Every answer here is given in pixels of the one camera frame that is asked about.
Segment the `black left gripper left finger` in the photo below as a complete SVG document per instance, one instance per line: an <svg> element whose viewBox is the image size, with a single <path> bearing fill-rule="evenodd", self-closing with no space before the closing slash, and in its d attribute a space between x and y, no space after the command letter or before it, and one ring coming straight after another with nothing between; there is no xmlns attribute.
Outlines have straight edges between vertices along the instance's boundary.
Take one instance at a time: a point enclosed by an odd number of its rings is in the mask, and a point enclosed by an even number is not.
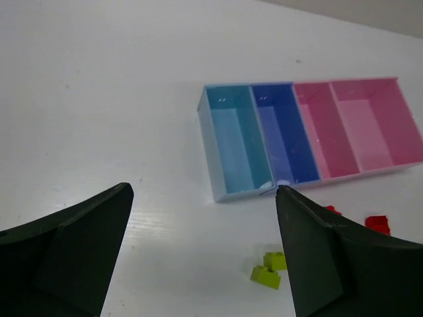
<svg viewBox="0 0 423 317"><path fill-rule="evenodd" d="M122 182L1 231L1 315L100 316L133 199Z"/></svg>

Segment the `lime green lego brick front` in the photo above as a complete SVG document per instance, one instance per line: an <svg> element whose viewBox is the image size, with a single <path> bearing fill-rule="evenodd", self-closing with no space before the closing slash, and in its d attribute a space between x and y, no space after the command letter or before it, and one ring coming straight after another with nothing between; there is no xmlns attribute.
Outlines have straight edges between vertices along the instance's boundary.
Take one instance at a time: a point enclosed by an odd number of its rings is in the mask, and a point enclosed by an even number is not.
<svg viewBox="0 0 423 317"><path fill-rule="evenodd" d="M271 271L265 266L257 265L252 269L250 280L271 289L278 290L280 287L281 277L277 272Z"/></svg>

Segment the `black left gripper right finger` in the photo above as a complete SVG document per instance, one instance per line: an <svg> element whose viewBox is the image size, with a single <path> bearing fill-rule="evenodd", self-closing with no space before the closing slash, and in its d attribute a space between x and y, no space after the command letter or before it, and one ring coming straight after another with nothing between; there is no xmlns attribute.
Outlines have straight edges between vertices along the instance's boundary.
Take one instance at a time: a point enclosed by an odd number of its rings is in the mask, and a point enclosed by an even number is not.
<svg viewBox="0 0 423 317"><path fill-rule="evenodd" d="M288 186L276 208L298 316L421 316L422 245L364 227Z"/></svg>

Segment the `red stepped lego brick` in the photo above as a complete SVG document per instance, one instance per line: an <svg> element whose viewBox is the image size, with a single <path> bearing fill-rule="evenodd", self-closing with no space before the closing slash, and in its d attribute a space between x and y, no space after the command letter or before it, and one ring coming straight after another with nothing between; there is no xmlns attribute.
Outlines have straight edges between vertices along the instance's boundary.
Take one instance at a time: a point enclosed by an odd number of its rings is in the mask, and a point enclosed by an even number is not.
<svg viewBox="0 0 423 317"><path fill-rule="evenodd" d="M333 213L337 215L342 215L341 212L337 211L333 205L327 205L325 206L325 209L332 211Z"/></svg>

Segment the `lime green lego brick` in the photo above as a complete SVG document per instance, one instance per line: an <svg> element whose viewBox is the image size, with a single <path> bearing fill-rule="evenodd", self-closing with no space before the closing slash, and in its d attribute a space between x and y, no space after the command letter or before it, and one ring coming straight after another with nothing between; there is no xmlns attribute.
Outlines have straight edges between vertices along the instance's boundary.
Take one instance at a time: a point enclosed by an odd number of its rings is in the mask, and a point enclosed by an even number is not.
<svg viewBox="0 0 423 317"><path fill-rule="evenodd" d="M271 289L278 290L280 287L281 277L277 272L271 271L265 266L257 265L252 269L250 280Z"/></svg>
<svg viewBox="0 0 423 317"><path fill-rule="evenodd" d="M263 255L264 266L271 271L283 271L287 269L286 257L283 252L266 252Z"/></svg>

